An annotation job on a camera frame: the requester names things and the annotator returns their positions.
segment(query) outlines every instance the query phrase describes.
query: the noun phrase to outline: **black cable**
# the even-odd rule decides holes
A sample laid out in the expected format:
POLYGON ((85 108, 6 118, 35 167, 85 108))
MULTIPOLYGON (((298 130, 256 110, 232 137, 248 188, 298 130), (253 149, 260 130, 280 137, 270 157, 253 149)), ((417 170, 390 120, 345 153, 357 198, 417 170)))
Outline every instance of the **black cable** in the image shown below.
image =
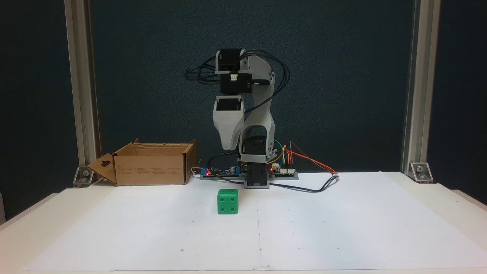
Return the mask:
MULTIPOLYGON (((281 78, 281 81, 279 82, 279 85, 277 86, 277 88, 275 88, 274 93, 269 98, 267 98, 266 100, 264 100, 262 103, 258 104, 257 106, 246 109, 245 113, 250 113, 251 111, 255 110, 256 108, 259 108, 259 107, 263 106, 265 103, 269 102, 274 96, 279 94, 284 89, 284 87, 286 87, 286 85, 288 84, 289 79, 291 77, 291 72, 289 70, 289 67, 284 62, 279 60, 274 55, 268 53, 267 51, 260 50, 260 49, 248 50, 248 51, 244 52, 242 55, 240 55, 239 58, 237 59, 237 62, 235 62, 232 70, 235 71, 237 69, 237 65, 240 63, 240 61, 242 59, 248 58, 250 56, 258 56, 260 58, 270 59, 270 60, 277 62, 282 67, 282 78, 281 78)), ((207 59, 202 65, 199 65, 199 66, 194 67, 192 69, 186 70, 186 73, 185 73, 186 79, 188 79, 190 81, 198 81, 199 83, 201 83, 203 85, 219 84, 220 79, 213 79, 213 77, 218 76, 218 74, 214 73, 215 72, 215 66, 209 64, 211 61, 214 61, 214 60, 215 60, 215 56, 212 56, 211 58, 207 59)))
POLYGON ((290 190, 296 190, 296 191, 301 191, 301 192, 308 192, 308 193, 320 193, 325 191, 331 186, 331 183, 336 180, 338 181, 340 176, 338 175, 333 175, 331 176, 320 189, 309 189, 309 188, 304 188, 304 187, 299 187, 299 186, 290 186, 290 185, 282 185, 282 184, 276 184, 276 183, 270 183, 271 186, 278 186, 278 187, 283 187, 287 188, 290 190))
MULTIPOLYGON (((215 158, 218 158, 220 156, 225 156, 225 155, 232 155, 232 154, 236 154, 237 153, 237 150, 233 150, 233 151, 230 151, 230 152, 225 152, 225 153, 221 153, 221 154, 218 154, 218 155, 215 155, 213 157, 211 157, 209 160, 208 160, 208 164, 207 164, 207 168, 208 170, 210 171, 210 173, 217 177, 218 179, 221 179, 221 180, 224 180, 224 181, 227 181, 229 183, 234 183, 234 184, 239 184, 239 185, 243 185, 244 183, 243 182, 237 182, 237 181, 232 181, 232 180, 229 180, 227 178, 224 178, 224 177, 221 177, 220 175, 218 174, 215 174, 213 172, 213 170, 211 169, 211 161, 215 158)), ((278 186, 278 187, 282 187, 282 188, 287 188, 287 189, 290 189, 290 190, 296 190, 296 191, 301 191, 301 192, 308 192, 308 193, 320 193, 320 192, 323 192, 325 191, 328 187, 330 187, 331 183, 333 181, 338 181, 340 178, 340 176, 338 175, 333 175, 331 176, 324 184, 321 188, 319 189, 309 189, 309 188, 304 188, 304 187, 299 187, 299 186, 291 186, 291 185, 283 185, 283 184, 276 184, 276 183, 270 183, 271 186, 278 186)))
POLYGON ((225 156, 225 155, 232 155, 232 154, 236 154, 237 153, 237 150, 233 150, 233 151, 230 151, 230 152, 225 152, 225 153, 222 153, 222 154, 218 154, 218 155, 215 155, 213 157, 210 158, 210 160, 208 160, 208 170, 210 171, 210 173, 217 177, 218 179, 221 179, 221 180, 224 180, 224 181, 227 181, 227 182, 230 182, 230 183, 234 183, 234 184, 239 184, 239 185, 243 185, 244 183, 243 182, 237 182, 237 181, 232 181, 232 180, 229 180, 227 178, 223 178, 221 177, 220 175, 218 174, 215 174, 213 172, 213 170, 211 169, 211 161, 217 157, 220 157, 220 156, 225 156))
POLYGON ((256 108, 261 107, 265 103, 269 102, 274 96, 279 94, 279 92, 281 92, 284 89, 284 87, 286 87, 286 85, 289 82, 290 76, 291 76, 291 72, 289 70, 289 67, 284 62, 279 60, 274 55, 268 53, 267 51, 260 50, 260 49, 249 50, 249 51, 244 52, 242 55, 240 55, 240 57, 237 59, 237 62, 234 64, 232 70, 235 71, 237 69, 237 65, 240 63, 240 61, 242 59, 250 57, 250 56, 258 56, 258 57, 265 58, 265 59, 271 59, 271 60, 277 62, 282 67, 282 78, 281 78, 279 85, 274 90, 274 93, 269 98, 267 98, 266 100, 264 100, 262 103, 258 104, 257 106, 246 109, 245 113, 249 113, 249 112, 255 110, 256 108))
POLYGON ((203 85, 216 85, 220 83, 220 79, 213 79, 219 75, 215 74, 215 66, 210 65, 211 61, 214 61, 215 57, 208 58, 203 64, 187 69, 184 76, 189 81, 198 81, 203 85))

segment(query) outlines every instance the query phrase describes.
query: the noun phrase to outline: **green die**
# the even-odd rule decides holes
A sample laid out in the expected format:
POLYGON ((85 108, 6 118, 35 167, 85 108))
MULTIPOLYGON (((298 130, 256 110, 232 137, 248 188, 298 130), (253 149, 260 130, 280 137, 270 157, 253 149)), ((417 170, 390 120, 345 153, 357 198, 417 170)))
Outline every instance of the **green die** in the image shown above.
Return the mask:
POLYGON ((218 214, 237 214, 239 211, 239 191, 220 189, 217 195, 218 214))

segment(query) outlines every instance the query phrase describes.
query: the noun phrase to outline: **wire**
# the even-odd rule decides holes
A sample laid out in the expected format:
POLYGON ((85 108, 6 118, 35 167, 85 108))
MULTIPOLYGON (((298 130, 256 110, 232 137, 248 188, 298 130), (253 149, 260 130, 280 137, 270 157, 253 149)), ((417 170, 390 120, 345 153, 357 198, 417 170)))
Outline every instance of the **wire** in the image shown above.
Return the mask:
POLYGON ((286 157, 284 157, 284 151, 282 152, 282 163, 286 164, 286 157))
POLYGON ((277 141, 276 139, 274 139, 274 141, 281 146, 281 150, 284 150, 284 148, 282 147, 281 143, 279 143, 279 141, 277 141))
POLYGON ((281 81, 279 82, 279 85, 275 89, 274 93, 269 98, 267 98, 266 100, 264 100, 262 103, 258 104, 257 106, 246 109, 245 113, 249 113, 249 112, 253 111, 254 109, 261 107, 265 103, 269 102, 274 96, 279 94, 279 92, 281 92, 284 89, 284 87, 288 84, 289 79, 291 77, 291 71, 289 70, 289 67, 284 62, 279 60, 274 55, 268 53, 267 51, 260 50, 260 49, 249 50, 249 51, 244 52, 242 55, 240 55, 237 62, 234 64, 232 70, 235 71, 237 69, 237 65, 240 63, 240 60, 247 58, 249 56, 258 56, 260 58, 270 59, 270 60, 277 62, 282 67, 282 78, 281 78, 281 81))
POLYGON ((294 164, 294 159, 293 159, 293 147, 291 146, 291 141, 289 141, 289 149, 291 150, 291 163, 294 164))
MULTIPOLYGON (((232 70, 235 71, 237 69, 237 66, 240 63, 240 61, 242 59, 248 58, 250 56, 258 56, 260 58, 270 59, 270 60, 277 62, 279 65, 281 65, 281 68, 282 68, 282 78, 281 78, 281 81, 279 82, 279 85, 277 86, 277 88, 275 88, 274 93, 269 98, 267 98, 262 103, 254 106, 254 107, 246 109, 245 113, 250 113, 251 111, 255 110, 256 108, 259 108, 262 105, 264 105, 265 103, 269 102, 274 96, 279 94, 279 92, 281 92, 284 89, 284 87, 288 84, 289 79, 291 77, 291 71, 289 70, 289 67, 284 62, 279 60, 274 55, 268 53, 267 51, 260 50, 260 49, 248 50, 248 51, 244 52, 242 55, 240 55, 238 60, 235 62, 232 70)), ((219 76, 218 74, 215 74, 215 66, 209 64, 211 61, 214 61, 214 60, 215 60, 215 56, 212 56, 212 57, 208 58, 205 62, 203 62, 203 64, 186 70, 186 72, 184 74, 186 79, 189 81, 198 81, 199 83, 201 83, 203 85, 219 84, 220 78, 214 78, 214 77, 219 76)))
POLYGON ((192 172, 193 174, 196 174, 196 171, 194 171, 194 169, 199 169, 199 170, 200 170, 200 172, 201 172, 201 169, 202 169, 202 168, 201 168, 201 167, 192 167, 192 168, 191 168, 191 172, 192 172))
MULTIPOLYGON (((234 184, 239 184, 239 185, 243 185, 244 183, 243 182, 237 182, 237 181, 232 181, 232 180, 229 180, 227 178, 224 178, 224 177, 221 177, 220 175, 217 175, 217 174, 214 174, 213 170, 211 169, 211 161, 217 157, 220 157, 220 156, 225 156, 225 155, 232 155, 232 154, 236 154, 237 153, 237 150, 234 150, 234 151, 230 151, 230 152, 225 152, 225 153, 221 153, 221 154, 218 154, 216 156, 213 156, 211 157, 209 160, 208 160, 208 165, 207 165, 207 168, 208 170, 210 171, 210 173, 217 177, 218 179, 221 179, 221 180, 224 180, 224 181, 227 181, 229 183, 234 183, 234 184)), ((277 187, 282 187, 282 188, 286 188, 286 189, 290 189, 290 190, 296 190, 296 191, 301 191, 301 192, 308 192, 308 193, 319 193, 319 192, 323 192, 325 191, 327 188, 329 188, 331 185, 332 185, 332 182, 335 181, 335 182, 338 182, 340 176, 338 175, 333 175, 331 176, 324 184, 321 188, 319 189, 309 189, 309 188, 304 188, 304 187, 299 187, 299 186, 291 186, 291 185, 283 185, 283 184, 276 184, 276 183, 269 183, 270 185, 272 186, 277 186, 277 187)))
POLYGON ((208 170, 210 171, 210 173, 211 173, 213 176, 217 177, 218 179, 221 179, 221 180, 223 180, 223 181, 227 181, 227 182, 229 182, 229 183, 234 183, 234 184, 243 185, 243 184, 244 184, 244 182, 232 181, 232 180, 229 180, 229 179, 227 179, 227 178, 221 177, 220 175, 215 174, 215 173, 213 172, 213 170, 211 169, 211 161, 212 161, 213 159, 218 158, 218 157, 221 157, 221 156, 225 156, 225 155, 232 155, 232 154, 237 154, 237 150, 233 150, 233 151, 230 151, 230 152, 221 153, 221 154, 218 154, 218 155, 216 155, 216 156, 211 157, 211 158, 208 160, 208 164, 207 164, 208 170))
POLYGON ((299 187, 299 186, 282 185, 282 184, 276 184, 276 183, 270 183, 270 185, 271 186, 283 187, 283 188, 287 188, 290 190, 301 191, 301 192, 320 193, 320 192, 325 191, 327 188, 329 188, 333 181, 338 182, 339 179, 340 179, 340 176, 333 175, 319 189, 309 189, 309 188, 304 188, 304 187, 299 187))
POLYGON ((279 160, 281 157, 282 157, 282 158, 284 158, 284 151, 285 151, 285 149, 286 149, 286 146, 284 146, 284 147, 283 147, 283 150, 282 150, 281 155, 279 155, 279 156, 278 156, 277 158, 275 158, 274 160, 272 160, 272 161, 270 161, 270 162, 267 162, 267 163, 265 163, 265 164, 267 164, 267 165, 268 165, 268 164, 272 164, 273 162, 275 162, 275 161, 279 160))
POLYGON ((214 60, 215 57, 212 56, 203 62, 203 64, 191 69, 187 69, 184 73, 185 78, 189 81, 198 81, 203 85, 219 84, 220 78, 214 78, 218 77, 218 74, 215 74, 215 66, 209 64, 214 60))
POLYGON ((314 160, 314 159, 311 159, 311 158, 310 158, 310 157, 308 157, 308 156, 303 156, 303 155, 298 154, 298 153, 296 153, 296 152, 292 152, 292 154, 293 154, 293 155, 296 155, 296 156, 299 156, 299 157, 301 157, 301 158, 308 159, 308 160, 312 161, 313 163, 315 163, 315 164, 316 164, 316 165, 318 165, 319 167, 321 167, 321 168, 325 169, 326 171, 328 171, 328 172, 329 172, 329 173, 331 173, 331 174, 338 174, 338 173, 337 173, 337 172, 336 172, 334 169, 332 169, 331 167, 329 167, 329 166, 327 166, 327 165, 325 165, 325 164, 323 164, 323 163, 320 163, 320 162, 318 162, 318 161, 316 161, 316 160, 314 160))

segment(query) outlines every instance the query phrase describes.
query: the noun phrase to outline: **orange wire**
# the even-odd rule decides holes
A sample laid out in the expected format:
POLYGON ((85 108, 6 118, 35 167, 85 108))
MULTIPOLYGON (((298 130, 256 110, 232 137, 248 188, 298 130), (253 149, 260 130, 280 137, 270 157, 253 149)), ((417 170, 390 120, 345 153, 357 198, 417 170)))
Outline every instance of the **orange wire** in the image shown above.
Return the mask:
POLYGON ((302 158, 308 159, 308 160, 310 160, 310 161, 313 161, 314 163, 316 163, 316 164, 318 164, 318 165, 321 165, 323 168, 325 168, 326 170, 328 170, 328 171, 329 171, 330 173, 332 173, 332 174, 337 174, 337 172, 336 172, 336 171, 335 171, 333 168, 331 168, 331 167, 329 167, 329 166, 327 166, 327 165, 325 165, 325 164, 323 164, 323 163, 320 163, 320 162, 318 162, 318 161, 316 161, 316 160, 313 160, 313 159, 311 159, 311 158, 309 158, 309 157, 306 157, 306 156, 304 156, 304 155, 301 155, 301 154, 299 154, 299 153, 292 152, 292 151, 290 151, 290 150, 288 150, 288 149, 286 149, 286 151, 287 151, 288 153, 292 153, 293 155, 296 155, 296 156, 299 156, 299 157, 302 157, 302 158))

